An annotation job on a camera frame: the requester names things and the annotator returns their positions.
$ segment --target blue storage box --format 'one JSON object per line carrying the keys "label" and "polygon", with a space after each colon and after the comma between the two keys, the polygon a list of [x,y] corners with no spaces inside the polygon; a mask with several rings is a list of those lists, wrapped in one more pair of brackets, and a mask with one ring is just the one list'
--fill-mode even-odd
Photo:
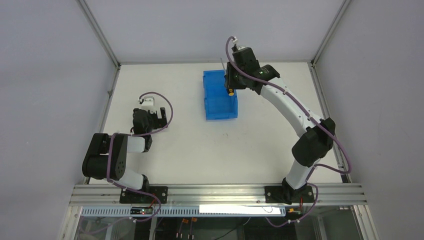
{"label": "blue storage box", "polygon": [[203,72],[204,110],[206,120],[235,119],[238,115],[237,93],[229,96],[225,83],[224,70]]}

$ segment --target black mounting bracket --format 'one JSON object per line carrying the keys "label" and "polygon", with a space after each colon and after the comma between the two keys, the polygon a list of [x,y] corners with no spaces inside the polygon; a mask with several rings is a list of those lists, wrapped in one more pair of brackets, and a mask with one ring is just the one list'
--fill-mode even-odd
{"label": "black mounting bracket", "polygon": [[[168,202],[168,187],[167,186],[150,186],[149,193],[155,195],[161,204]],[[154,200],[153,197],[135,193],[130,190],[121,190],[119,203],[120,204],[150,204]]]}
{"label": "black mounting bracket", "polygon": [[312,187],[306,185],[295,195],[291,196],[291,202],[285,200],[283,186],[265,186],[265,202],[267,204],[292,204],[300,203],[302,198],[303,203],[313,203],[315,201],[314,192]]}

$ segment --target white wall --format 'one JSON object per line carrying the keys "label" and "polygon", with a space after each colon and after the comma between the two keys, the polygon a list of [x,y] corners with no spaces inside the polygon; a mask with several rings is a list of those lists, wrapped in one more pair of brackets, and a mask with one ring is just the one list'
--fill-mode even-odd
{"label": "white wall", "polygon": [[114,67],[74,0],[0,4],[0,238],[58,237]]}
{"label": "white wall", "polygon": [[354,0],[317,70],[382,240],[424,234],[424,1]]}
{"label": "white wall", "polygon": [[343,0],[87,0],[120,62],[219,61],[227,38],[266,60],[316,53]]}

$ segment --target white connector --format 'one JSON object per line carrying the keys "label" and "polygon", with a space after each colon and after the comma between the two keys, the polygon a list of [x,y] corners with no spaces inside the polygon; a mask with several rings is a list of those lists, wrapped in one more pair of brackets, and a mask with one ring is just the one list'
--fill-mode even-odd
{"label": "white connector", "polygon": [[236,36],[234,36],[234,39],[232,40],[232,44],[236,45],[239,42]]}

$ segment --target white robotic arm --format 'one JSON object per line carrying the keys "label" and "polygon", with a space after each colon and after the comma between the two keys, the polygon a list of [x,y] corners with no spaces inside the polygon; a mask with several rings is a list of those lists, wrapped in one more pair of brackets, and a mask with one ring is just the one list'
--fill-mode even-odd
{"label": "white robotic arm", "polygon": [[84,176],[99,180],[107,179],[109,172],[109,179],[120,186],[143,191],[149,188],[149,181],[145,175],[126,167],[127,153],[148,152],[152,145],[152,137],[148,133],[163,128],[167,124],[167,116],[164,107],[158,111],[155,99],[151,96],[140,99],[140,104],[140,108],[135,108],[132,114],[134,127],[131,131],[135,135],[125,133],[114,133],[114,137],[106,133],[93,135],[82,164]]}
{"label": "white robotic arm", "polygon": [[[231,60],[229,42],[233,40]],[[260,67],[252,49],[236,45],[237,39],[230,37],[226,43],[229,60],[226,68],[225,87],[228,93],[249,88],[270,101],[294,128],[299,140],[291,149],[294,163],[282,181],[281,201],[291,204],[304,192],[312,167],[333,147],[333,139],[324,130],[334,135],[336,125],[331,118],[322,119],[297,100],[280,74],[271,66]]]}
{"label": "white robotic arm", "polygon": [[[268,81],[276,84],[290,92],[288,86],[281,78],[274,78]],[[286,94],[271,85],[264,85],[260,91],[260,95],[272,103],[278,111],[288,120],[293,127],[297,136],[300,138],[307,132],[307,129],[312,129],[315,125],[306,117],[302,110],[297,106]],[[321,119],[320,116],[314,114],[310,109],[306,108],[314,119]],[[313,165],[317,164],[321,159],[316,160]],[[304,166],[298,161],[294,161],[290,172],[285,177],[287,183],[293,189],[299,189],[306,184],[309,172],[312,166]]]}

